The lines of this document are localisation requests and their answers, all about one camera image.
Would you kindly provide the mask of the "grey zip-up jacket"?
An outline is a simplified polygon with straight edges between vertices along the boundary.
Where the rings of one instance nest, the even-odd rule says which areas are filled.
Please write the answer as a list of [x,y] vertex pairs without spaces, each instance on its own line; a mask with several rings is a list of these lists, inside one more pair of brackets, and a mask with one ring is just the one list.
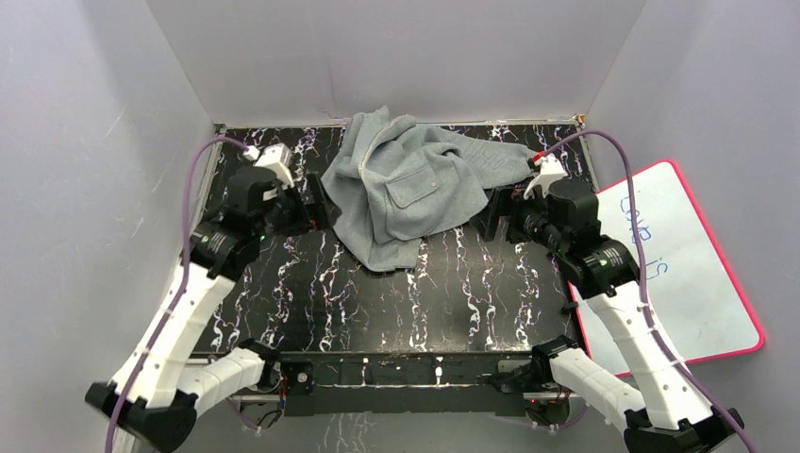
[[412,269],[424,237],[467,223],[488,205],[487,190],[530,177],[533,156],[387,108],[357,113],[322,176],[341,211],[333,229],[369,271]]

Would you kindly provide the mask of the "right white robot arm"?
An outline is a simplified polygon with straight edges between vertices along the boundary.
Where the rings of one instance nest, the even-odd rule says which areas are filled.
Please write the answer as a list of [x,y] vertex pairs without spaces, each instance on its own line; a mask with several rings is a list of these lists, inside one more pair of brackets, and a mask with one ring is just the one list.
[[661,162],[600,192],[566,177],[501,186],[473,223],[492,240],[501,219],[510,243],[538,244],[555,259],[585,327],[603,326],[622,359],[605,361],[599,347],[558,336],[533,346],[529,362],[499,361],[488,384],[505,393],[569,390],[615,426],[631,452],[709,452],[743,429],[738,412],[689,372],[667,332],[682,328],[682,343],[710,357],[764,340],[674,166]]

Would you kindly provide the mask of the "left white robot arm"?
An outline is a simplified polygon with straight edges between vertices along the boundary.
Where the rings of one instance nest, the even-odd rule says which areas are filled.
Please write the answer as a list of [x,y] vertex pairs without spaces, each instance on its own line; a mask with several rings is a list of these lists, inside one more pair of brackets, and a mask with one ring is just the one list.
[[260,255],[263,241],[335,225],[340,210],[319,175],[306,178],[310,200],[280,164],[238,170],[224,202],[184,236],[175,279],[150,326],[125,364],[107,382],[94,382],[86,402],[109,419],[109,452],[134,440],[174,452],[197,419],[238,391],[284,389],[277,351],[256,340],[241,342],[202,368],[188,360],[209,319]]

